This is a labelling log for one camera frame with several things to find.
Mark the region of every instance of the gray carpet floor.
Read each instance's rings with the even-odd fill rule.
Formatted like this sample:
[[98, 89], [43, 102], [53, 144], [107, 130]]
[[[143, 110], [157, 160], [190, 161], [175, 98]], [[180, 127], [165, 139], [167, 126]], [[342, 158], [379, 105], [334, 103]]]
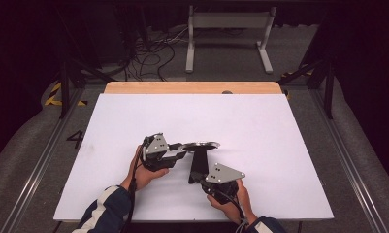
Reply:
[[[196, 53], [194, 72], [186, 74], [185, 58], [187, 44], [180, 41], [173, 44], [174, 50], [166, 47], [145, 60], [145, 65], [133, 62], [115, 79], [129, 81], [143, 79], [159, 81], [158, 67], [166, 60], [174, 58], [160, 72], [168, 81], [277, 81], [285, 72], [295, 71], [304, 56], [308, 44], [316, 31], [316, 26], [273, 28], [267, 45], [274, 73], [267, 75], [261, 63], [255, 42], [262, 33], [257, 30], [205, 30], [196, 33]], [[146, 55], [140, 55], [143, 61]], [[115, 68], [107, 65], [103, 71]], [[323, 116], [316, 106], [313, 95], [323, 95], [324, 86], [319, 90], [308, 90], [304, 77], [284, 86], [289, 91], [289, 103], [308, 148], [318, 177], [330, 202], [334, 219], [305, 221], [302, 232], [389, 232], [389, 178], [382, 168], [373, 148], [364, 135], [349, 106], [344, 101], [339, 83], [335, 82], [333, 97], [333, 120]], [[21, 218], [13, 228], [14, 232], [71, 232], [75, 223], [59, 224], [52, 217], [58, 204], [60, 193], [71, 171], [78, 149], [76, 142], [67, 138], [79, 130], [85, 132], [98, 95], [105, 84], [89, 79], [81, 92], [81, 100], [86, 106], [76, 106], [69, 115], [61, 136], [55, 143], [50, 161], [45, 165], [45, 173], [21, 211]], [[42, 103], [49, 97], [54, 83], [45, 91]], [[0, 155], [0, 232], [9, 214], [27, 185], [37, 162], [42, 156], [54, 127], [59, 122], [61, 107], [44, 106], [43, 110], [27, 121], [10, 140]], [[359, 201], [353, 182], [347, 176], [339, 155], [338, 146], [327, 125], [333, 123], [349, 152], [352, 162], [373, 200], [385, 229], [376, 230]], [[288, 232], [297, 232], [298, 221], [282, 221]], [[236, 226], [230, 223], [207, 224], [135, 224], [133, 232], [235, 232]]]

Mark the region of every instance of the human hand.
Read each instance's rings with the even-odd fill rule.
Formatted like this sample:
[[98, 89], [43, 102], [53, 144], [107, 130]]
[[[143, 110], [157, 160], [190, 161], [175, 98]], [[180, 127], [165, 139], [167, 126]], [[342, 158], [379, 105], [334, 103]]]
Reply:
[[121, 186], [123, 186], [125, 189], [128, 190], [130, 183], [133, 179], [133, 170], [135, 166], [136, 159], [138, 161], [137, 164], [137, 170], [136, 170], [136, 183], [137, 183], [137, 191], [142, 189], [143, 187], [147, 186], [152, 180], [163, 177], [167, 173], [169, 173], [168, 168], [160, 169], [156, 172], [151, 172], [148, 169], [146, 169], [144, 166], [142, 166], [142, 161], [139, 158], [139, 151], [141, 149], [141, 145], [139, 145], [136, 149], [136, 154], [134, 155], [133, 160], [130, 163], [130, 169], [128, 170], [128, 175], [124, 179], [124, 181], [121, 183]]
[[[243, 213], [244, 213], [245, 218], [247, 219], [247, 221], [250, 225], [258, 217], [254, 214], [254, 212], [252, 212], [251, 201], [249, 199], [248, 190], [243, 185], [243, 181], [241, 179], [238, 179], [237, 185], [239, 187], [239, 190], [237, 191], [238, 201], [239, 201], [240, 205], [243, 207]], [[236, 224], [241, 223], [239, 209], [237, 209], [237, 207], [233, 203], [228, 202], [224, 205], [221, 205], [211, 195], [207, 195], [207, 199], [209, 199], [211, 205], [214, 208], [217, 208], [218, 210], [222, 211], [231, 221], [235, 222]]]

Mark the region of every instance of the sleeve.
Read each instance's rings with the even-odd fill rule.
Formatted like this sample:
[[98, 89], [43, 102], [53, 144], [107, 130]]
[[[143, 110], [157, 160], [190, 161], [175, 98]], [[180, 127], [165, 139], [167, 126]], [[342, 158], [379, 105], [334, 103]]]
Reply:
[[85, 211], [73, 233], [117, 233], [131, 209], [130, 194], [122, 186], [111, 186]]
[[286, 233], [286, 231], [275, 218], [261, 216], [248, 226], [245, 233]]

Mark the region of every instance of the person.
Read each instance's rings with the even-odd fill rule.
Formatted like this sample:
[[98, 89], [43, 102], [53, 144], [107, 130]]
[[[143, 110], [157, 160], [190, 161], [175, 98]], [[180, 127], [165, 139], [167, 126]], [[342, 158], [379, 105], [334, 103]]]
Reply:
[[[130, 183], [133, 178], [133, 168], [136, 159], [139, 160], [138, 167], [135, 173], [136, 190], [141, 190], [146, 187], [152, 180], [163, 177], [169, 173], [169, 169], [161, 169], [156, 172], [151, 172], [144, 166], [141, 166], [141, 161], [138, 158], [140, 146], [136, 150], [136, 155], [130, 163], [130, 169], [127, 177], [120, 185], [108, 187], [101, 196], [95, 200], [86, 210], [85, 213], [73, 233], [82, 232], [119, 232], [123, 227], [124, 220], [127, 218], [131, 210], [130, 193], [128, 192]], [[239, 191], [237, 192], [238, 200], [243, 207], [248, 225], [245, 227], [246, 233], [284, 233], [280, 223], [272, 217], [257, 217], [251, 209], [251, 202], [248, 191], [243, 185], [242, 180], [237, 180]], [[214, 208], [222, 211], [231, 221], [240, 225], [239, 209], [231, 202], [221, 205], [212, 196], [207, 195]]]

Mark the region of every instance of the white tabletop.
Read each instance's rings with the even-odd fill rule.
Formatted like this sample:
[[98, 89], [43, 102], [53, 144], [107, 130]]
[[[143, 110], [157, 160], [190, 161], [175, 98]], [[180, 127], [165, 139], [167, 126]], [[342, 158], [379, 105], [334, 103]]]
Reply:
[[[159, 132], [169, 144], [219, 143], [208, 151], [209, 165], [245, 173], [258, 216], [334, 217], [284, 95], [102, 94], [54, 219], [80, 220], [106, 187], [124, 179], [144, 137]], [[199, 184], [188, 184], [191, 161], [188, 154], [137, 192], [134, 221], [227, 220]]]

